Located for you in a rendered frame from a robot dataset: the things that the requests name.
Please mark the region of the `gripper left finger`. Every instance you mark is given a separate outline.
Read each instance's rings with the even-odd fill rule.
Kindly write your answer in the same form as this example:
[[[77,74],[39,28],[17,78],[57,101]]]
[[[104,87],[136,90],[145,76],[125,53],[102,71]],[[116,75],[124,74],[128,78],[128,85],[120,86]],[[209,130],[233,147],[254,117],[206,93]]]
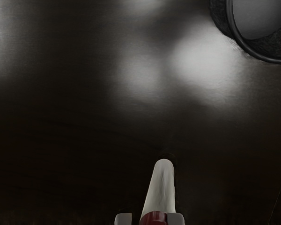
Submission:
[[[115,216],[114,225],[132,225],[132,213],[119,213]]]

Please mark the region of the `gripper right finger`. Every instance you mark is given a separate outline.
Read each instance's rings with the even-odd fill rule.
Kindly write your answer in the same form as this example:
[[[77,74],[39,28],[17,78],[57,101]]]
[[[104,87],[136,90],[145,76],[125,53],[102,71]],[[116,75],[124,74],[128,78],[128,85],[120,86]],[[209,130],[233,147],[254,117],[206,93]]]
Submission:
[[[185,219],[181,213],[168,213],[167,214],[168,225],[185,225]]]

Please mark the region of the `black mesh pen holder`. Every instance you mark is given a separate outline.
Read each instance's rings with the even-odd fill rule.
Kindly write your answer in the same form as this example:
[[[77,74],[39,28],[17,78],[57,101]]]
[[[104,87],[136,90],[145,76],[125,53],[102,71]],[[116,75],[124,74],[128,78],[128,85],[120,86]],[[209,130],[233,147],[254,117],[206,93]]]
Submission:
[[[218,30],[248,55],[281,64],[281,0],[209,0]]]

